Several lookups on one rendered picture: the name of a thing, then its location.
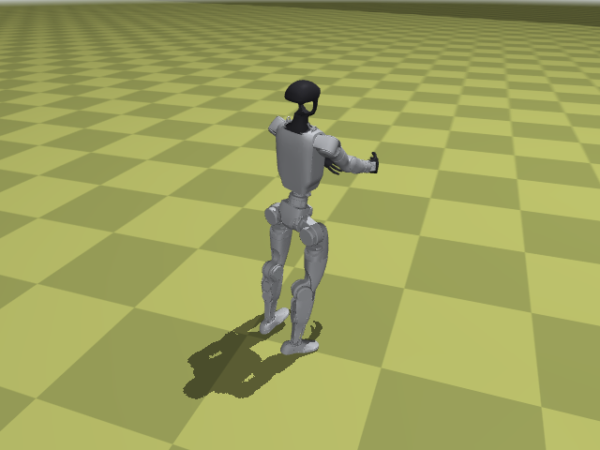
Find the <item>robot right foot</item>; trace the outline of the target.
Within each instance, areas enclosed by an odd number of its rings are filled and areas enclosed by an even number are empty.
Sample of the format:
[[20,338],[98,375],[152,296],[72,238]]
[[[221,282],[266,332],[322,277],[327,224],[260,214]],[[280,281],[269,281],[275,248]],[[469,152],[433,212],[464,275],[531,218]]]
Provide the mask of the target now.
[[[300,338],[299,338],[299,340],[300,340]],[[297,343],[298,342],[299,341],[297,341]],[[290,340],[285,341],[282,344],[280,351],[281,351],[281,353],[283,353],[285,355],[289,355],[289,354],[293,354],[293,353],[310,353],[310,352],[317,351],[318,349],[319,349],[319,343],[316,340],[301,339],[301,345],[299,344],[299,346],[298,345],[293,346],[293,341],[290,341]]]

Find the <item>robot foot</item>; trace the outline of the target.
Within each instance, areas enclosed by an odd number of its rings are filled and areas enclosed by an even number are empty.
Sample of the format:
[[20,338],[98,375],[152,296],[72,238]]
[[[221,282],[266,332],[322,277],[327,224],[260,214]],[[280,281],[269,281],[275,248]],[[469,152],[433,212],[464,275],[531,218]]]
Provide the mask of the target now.
[[[300,338],[299,338],[299,340],[300,340]],[[298,342],[299,341],[297,341],[297,343]],[[319,349],[319,343],[316,340],[301,339],[301,345],[299,344],[299,346],[298,345],[293,346],[293,341],[290,341],[290,340],[285,341],[282,344],[280,351],[281,351],[281,353],[283,353],[285,355],[289,355],[289,354],[293,354],[293,353],[310,353],[310,352],[317,351],[318,349]]]
[[[282,323],[290,314],[290,311],[286,307],[282,307],[275,312],[275,319],[271,322],[263,320],[260,324],[260,333],[268,334],[274,327]],[[273,318],[273,317],[272,317]]]

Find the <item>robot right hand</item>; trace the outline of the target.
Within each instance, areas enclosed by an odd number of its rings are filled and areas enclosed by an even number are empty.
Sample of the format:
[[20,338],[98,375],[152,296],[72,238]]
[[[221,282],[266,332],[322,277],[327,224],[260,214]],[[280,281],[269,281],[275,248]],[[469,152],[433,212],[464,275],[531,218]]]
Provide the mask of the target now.
[[375,172],[370,172],[370,173],[377,173],[378,172],[378,168],[379,168],[379,160],[377,158],[377,154],[375,152],[372,152],[373,157],[371,157],[369,159],[370,162],[376,162],[376,171]]

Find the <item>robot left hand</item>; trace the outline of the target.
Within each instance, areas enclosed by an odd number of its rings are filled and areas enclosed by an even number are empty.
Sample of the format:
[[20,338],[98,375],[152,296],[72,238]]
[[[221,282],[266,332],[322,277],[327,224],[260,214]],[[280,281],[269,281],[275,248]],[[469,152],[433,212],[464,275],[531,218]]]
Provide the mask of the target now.
[[[335,170],[337,170],[339,172],[342,172],[342,170],[340,170],[339,168],[336,168],[333,164],[335,164],[335,163],[330,158],[328,158],[328,157],[325,158],[325,161],[324,161],[324,167],[325,168],[327,168],[330,172],[332,172],[334,174],[339,174],[339,173],[335,172],[333,169],[335,169]],[[330,167],[332,167],[333,169],[331,169]]]

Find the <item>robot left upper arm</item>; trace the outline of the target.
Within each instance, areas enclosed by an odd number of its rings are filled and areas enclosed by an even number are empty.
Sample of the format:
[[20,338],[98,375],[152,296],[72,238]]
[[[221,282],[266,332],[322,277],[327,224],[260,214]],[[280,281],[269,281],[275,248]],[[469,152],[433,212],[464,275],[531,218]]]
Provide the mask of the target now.
[[268,130],[269,130],[269,131],[270,131],[270,132],[271,132],[271,133],[272,133],[274,136],[276,136],[276,131],[277,131],[278,125],[279,125],[281,122],[283,122],[283,121],[285,121],[285,119],[283,119],[282,117],[280,117],[280,116],[276,117],[276,118],[273,120],[273,122],[270,124],[270,126],[268,127]]

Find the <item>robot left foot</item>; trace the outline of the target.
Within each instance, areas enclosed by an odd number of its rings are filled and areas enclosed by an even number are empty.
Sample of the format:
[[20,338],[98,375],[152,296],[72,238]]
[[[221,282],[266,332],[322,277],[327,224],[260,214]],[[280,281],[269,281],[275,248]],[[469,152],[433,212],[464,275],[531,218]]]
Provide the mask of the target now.
[[[286,307],[282,307],[275,312],[275,319],[271,322],[263,320],[260,324],[260,333],[268,334],[274,327],[282,323],[290,314],[290,311]],[[272,317],[273,318],[273,317]]]

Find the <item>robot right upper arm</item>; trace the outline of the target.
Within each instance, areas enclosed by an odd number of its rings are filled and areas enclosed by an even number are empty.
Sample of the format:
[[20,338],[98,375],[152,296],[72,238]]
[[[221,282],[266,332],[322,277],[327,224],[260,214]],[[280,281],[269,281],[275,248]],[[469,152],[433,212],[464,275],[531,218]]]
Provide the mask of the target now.
[[350,163],[354,156],[349,156],[341,147],[339,139],[331,135],[317,135],[313,147],[318,153],[330,158],[342,171],[351,173]]

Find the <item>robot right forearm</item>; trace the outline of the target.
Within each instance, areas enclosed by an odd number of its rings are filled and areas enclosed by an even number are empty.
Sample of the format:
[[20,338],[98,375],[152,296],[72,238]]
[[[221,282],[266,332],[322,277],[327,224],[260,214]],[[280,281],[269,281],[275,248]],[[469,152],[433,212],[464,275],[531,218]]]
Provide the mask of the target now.
[[363,160],[354,157],[350,163],[350,169],[352,173],[369,173],[376,171],[376,162],[370,162],[369,160]]

